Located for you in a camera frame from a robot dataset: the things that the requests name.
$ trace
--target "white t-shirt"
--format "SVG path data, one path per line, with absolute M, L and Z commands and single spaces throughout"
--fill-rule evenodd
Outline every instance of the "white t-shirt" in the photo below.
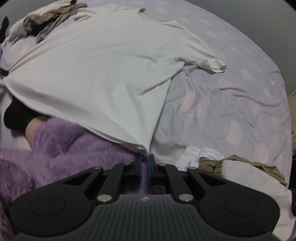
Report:
M 190 63 L 225 64 L 195 34 L 145 9 L 81 9 L 25 54 L 4 82 L 32 109 L 147 154 L 170 79 Z

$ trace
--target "bare skin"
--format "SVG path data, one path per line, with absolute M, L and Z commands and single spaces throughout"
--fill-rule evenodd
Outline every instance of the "bare skin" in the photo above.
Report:
M 50 117 L 45 115 L 40 115 L 32 119 L 29 124 L 27 125 L 25 137 L 29 142 L 30 147 L 32 148 L 34 144 L 34 137 L 36 134 L 37 129 L 45 123 Z

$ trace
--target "purple fur fabric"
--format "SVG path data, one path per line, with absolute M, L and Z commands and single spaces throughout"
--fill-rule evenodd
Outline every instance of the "purple fur fabric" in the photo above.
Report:
M 71 176 L 93 166 L 111 169 L 121 162 L 132 162 L 135 153 L 100 138 L 79 125 L 51 118 L 36 133 L 32 152 L 1 150 L 0 195 L 11 204 L 21 194 Z M 125 188 L 125 193 L 160 194 L 163 187 L 147 184 L 146 166 L 141 185 Z M 14 236 L 11 223 L 0 204 L 0 240 Z

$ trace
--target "gray wall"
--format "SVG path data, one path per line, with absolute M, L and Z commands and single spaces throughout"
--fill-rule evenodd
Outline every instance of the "gray wall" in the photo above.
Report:
M 296 90 L 296 11 L 284 0 L 188 0 L 255 42 L 281 70 L 287 95 Z

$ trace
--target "bed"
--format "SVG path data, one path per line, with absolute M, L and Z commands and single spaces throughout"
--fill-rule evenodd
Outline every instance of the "bed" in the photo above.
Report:
M 88 7 L 113 3 L 84 0 Z M 197 34 L 227 65 L 223 74 L 185 66 L 171 81 L 150 153 L 174 164 L 187 146 L 212 148 L 276 165 L 289 181 L 292 135 L 285 84 L 279 68 L 254 42 L 219 17 L 182 0 L 118 0 L 177 20 Z M 58 28 L 73 22 L 69 18 Z M 9 68 L 35 45 L 34 37 L 3 47 L 0 67 Z M 2 88 L 0 147 L 29 149 L 25 138 L 8 130 L 3 114 L 11 97 Z

